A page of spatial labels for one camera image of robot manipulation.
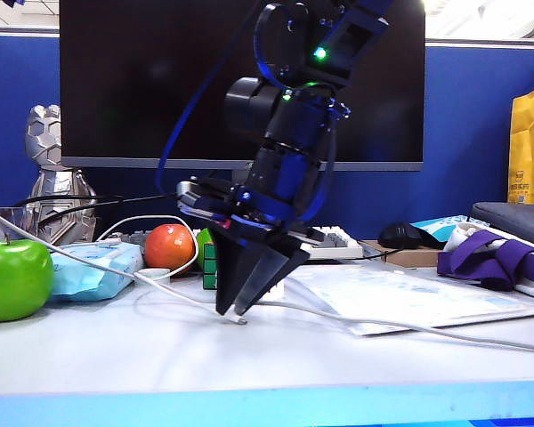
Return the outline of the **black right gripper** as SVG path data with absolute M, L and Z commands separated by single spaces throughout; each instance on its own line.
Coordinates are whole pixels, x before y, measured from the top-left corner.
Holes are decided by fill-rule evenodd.
M 223 219 L 213 227 L 215 309 L 224 315 L 234 304 L 235 312 L 243 315 L 309 259 L 300 245 L 315 244 L 315 229 L 297 218 L 292 204 L 256 189 L 228 188 L 219 198 Z M 285 238 L 297 244 L 279 244 Z

